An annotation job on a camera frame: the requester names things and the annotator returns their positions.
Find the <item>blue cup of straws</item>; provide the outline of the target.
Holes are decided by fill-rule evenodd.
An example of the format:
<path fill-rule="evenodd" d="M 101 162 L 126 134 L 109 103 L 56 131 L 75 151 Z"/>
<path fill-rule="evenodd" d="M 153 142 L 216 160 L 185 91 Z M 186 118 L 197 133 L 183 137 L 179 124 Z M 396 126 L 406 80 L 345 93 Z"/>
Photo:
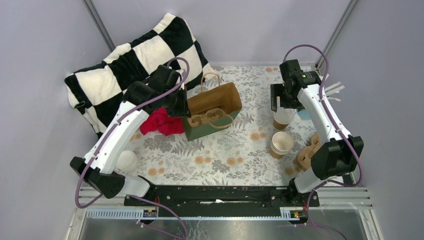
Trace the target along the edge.
<path fill-rule="evenodd" d="M 341 84 L 341 82 L 339 81 L 339 82 L 334 83 L 334 84 L 332 84 L 332 85 L 330 85 L 330 86 L 328 86 L 328 87 L 325 87 L 325 88 L 324 88 L 324 92 L 325 92 L 325 94 L 328 96 L 328 99 L 329 99 L 330 101 L 337 101 L 337 102 L 340 102 L 340 101 L 341 101 L 341 99 L 340 99 L 340 98 L 337 98 L 337 97 L 331 97 L 331 95 L 339 94 L 339 93 L 340 93 L 340 91 L 341 91 L 341 90 L 343 90 L 344 88 L 345 88 L 345 86 L 344 86 L 344 85 L 342 85 L 342 84 Z M 307 110 L 306 108 L 302 108 L 302 109 L 300 109 L 300 110 L 297 110 L 297 114 L 299 115 L 299 117 L 300 117 L 301 119 L 303 119 L 303 120 L 305 120 L 305 121 L 307 121 L 307 120 L 311 120 L 311 119 L 312 119 L 312 116 L 310 115 L 310 111 L 309 111 L 309 110 Z"/>

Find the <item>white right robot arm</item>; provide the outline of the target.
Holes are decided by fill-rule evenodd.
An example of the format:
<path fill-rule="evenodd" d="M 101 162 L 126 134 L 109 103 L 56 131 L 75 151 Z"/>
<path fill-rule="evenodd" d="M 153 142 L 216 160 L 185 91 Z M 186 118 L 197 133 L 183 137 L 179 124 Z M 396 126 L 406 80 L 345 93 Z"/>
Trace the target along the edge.
<path fill-rule="evenodd" d="M 296 177 L 287 191 L 287 201 L 301 205 L 307 194 L 331 178 L 356 170 L 364 142 L 352 134 L 337 117 L 315 71 L 303 71 L 298 60 L 286 60 L 279 66 L 283 83 L 270 86 L 270 107 L 273 112 L 284 109 L 305 109 L 318 133 L 321 146 L 311 157 L 311 167 Z"/>

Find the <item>stack of brown paper cups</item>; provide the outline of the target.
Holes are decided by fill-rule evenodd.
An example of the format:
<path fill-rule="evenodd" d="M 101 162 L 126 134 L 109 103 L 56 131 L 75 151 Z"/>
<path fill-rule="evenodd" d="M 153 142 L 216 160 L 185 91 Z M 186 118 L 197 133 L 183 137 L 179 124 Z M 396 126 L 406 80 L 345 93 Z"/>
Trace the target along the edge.
<path fill-rule="evenodd" d="M 294 146 L 293 137 L 284 131 L 275 133 L 270 141 L 270 155 L 275 159 L 281 159 Z"/>

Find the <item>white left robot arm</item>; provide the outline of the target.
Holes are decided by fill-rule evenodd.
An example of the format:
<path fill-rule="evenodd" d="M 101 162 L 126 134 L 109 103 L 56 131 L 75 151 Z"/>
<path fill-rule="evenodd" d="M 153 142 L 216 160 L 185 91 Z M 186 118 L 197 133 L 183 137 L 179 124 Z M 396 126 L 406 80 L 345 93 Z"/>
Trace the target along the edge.
<path fill-rule="evenodd" d="M 70 167 L 79 175 L 79 183 L 87 183 L 107 199 L 118 194 L 135 195 L 144 206 L 152 204 L 155 192 L 141 177 L 130 177 L 115 171 L 121 153 L 136 129 L 157 109 L 164 108 L 172 117 L 188 117 L 187 92 L 183 74 L 159 65 L 143 81 L 130 84 L 105 133 L 84 157 L 75 156 Z"/>

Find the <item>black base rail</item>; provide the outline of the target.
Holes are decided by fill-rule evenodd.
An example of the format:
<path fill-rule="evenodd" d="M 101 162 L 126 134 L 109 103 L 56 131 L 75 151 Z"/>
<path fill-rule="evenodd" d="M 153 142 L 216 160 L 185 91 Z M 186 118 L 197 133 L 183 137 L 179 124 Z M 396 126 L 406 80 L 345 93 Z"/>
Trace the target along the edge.
<path fill-rule="evenodd" d="M 285 186 L 152 185 L 144 199 L 127 196 L 126 207 L 162 204 L 183 217 L 279 217 L 281 208 L 305 207 L 309 195 Z"/>

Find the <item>brown paper coffee cup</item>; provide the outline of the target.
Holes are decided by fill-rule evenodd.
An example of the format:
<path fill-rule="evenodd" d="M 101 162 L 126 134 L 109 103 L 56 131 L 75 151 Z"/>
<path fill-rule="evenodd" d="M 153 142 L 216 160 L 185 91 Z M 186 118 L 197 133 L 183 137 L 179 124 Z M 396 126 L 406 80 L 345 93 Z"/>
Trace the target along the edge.
<path fill-rule="evenodd" d="M 273 126 L 279 131 L 284 130 L 294 120 L 294 117 L 292 109 L 281 107 L 273 114 Z"/>

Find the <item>red cloth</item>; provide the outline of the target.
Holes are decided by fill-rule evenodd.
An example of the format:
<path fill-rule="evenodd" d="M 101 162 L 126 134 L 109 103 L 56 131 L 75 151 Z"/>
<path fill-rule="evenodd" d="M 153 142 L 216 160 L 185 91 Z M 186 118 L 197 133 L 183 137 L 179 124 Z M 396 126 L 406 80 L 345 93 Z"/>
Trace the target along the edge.
<path fill-rule="evenodd" d="M 141 124 L 139 130 L 143 135 L 155 131 L 165 136 L 184 133 L 182 118 L 169 116 L 165 108 L 158 108 L 155 110 L 147 120 Z"/>

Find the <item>brown pulp cup carrier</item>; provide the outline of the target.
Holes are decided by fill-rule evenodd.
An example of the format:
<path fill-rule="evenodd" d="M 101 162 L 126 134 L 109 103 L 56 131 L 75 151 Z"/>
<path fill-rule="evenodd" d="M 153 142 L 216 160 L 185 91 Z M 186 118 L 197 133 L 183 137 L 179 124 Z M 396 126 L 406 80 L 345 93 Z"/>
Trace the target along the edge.
<path fill-rule="evenodd" d="M 191 127 L 199 127 L 201 125 L 213 123 L 225 116 L 226 113 L 224 110 L 213 108 L 207 110 L 205 113 L 193 114 L 191 117 L 187 118 L 187 122 Z"/>

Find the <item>green paper bag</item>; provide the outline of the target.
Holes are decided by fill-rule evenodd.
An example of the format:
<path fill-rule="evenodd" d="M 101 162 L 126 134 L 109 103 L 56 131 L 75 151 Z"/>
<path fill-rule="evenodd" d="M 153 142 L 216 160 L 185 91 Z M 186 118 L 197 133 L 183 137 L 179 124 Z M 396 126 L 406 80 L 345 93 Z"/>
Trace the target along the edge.
<path fill-rule="evenodd" d="M 188 141 L 229 128 L 242 109 L 235 84 L 221 84 L 217 73 L 213 75 L 218 78 L 218 86 L 204 90 L 203 82 L 208 75 L 211 73 L 205 73 L 200 80 L 200 93 L 187 100 L 191 116 L 183 118 L 182 125 Z"/>

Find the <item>black white checkered pillow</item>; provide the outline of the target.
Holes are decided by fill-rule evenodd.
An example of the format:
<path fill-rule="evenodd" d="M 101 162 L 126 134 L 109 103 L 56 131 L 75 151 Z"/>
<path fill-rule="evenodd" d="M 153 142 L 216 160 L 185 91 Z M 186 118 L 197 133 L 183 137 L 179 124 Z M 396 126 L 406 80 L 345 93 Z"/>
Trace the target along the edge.
<path fill-rule="evenodd" d="M 117 46 L 99 64 L 67 76 L 64 83 L 69 104 L 101 137 L 128 86 L 136 81 L 145 82 L 159 65 L 169 61 L 174 70 L 190 68 L 184 82 L 188 90 L 198 86 L 205 74 L 214 73 L 187 21 L 166 13 L 152 30 Z"/>

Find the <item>floral patterned table mat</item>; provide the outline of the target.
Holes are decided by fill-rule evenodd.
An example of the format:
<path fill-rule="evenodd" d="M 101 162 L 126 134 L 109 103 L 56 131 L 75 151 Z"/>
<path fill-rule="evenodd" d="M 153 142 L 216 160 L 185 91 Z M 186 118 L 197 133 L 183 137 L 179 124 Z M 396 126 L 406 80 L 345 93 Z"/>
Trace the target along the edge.
<path fill-rule="evenodd" d="M 270 155 L 276 133 L 270 85 L 281 82 L 279 68 L 216 66 L 214 70 L 223 83 L 234 83 L 240 94 L 242 108 L 232 126 L 193 141 L 184 134 L 136 131 L 126 146 L 137 156 L 129 174 L 156 185 L 286 185 L 301 173 L 294 160 L 316 130 L 310 120 L 295 116 L 285 129 L 293 137 L 293 148 L 281 159 Z"/>

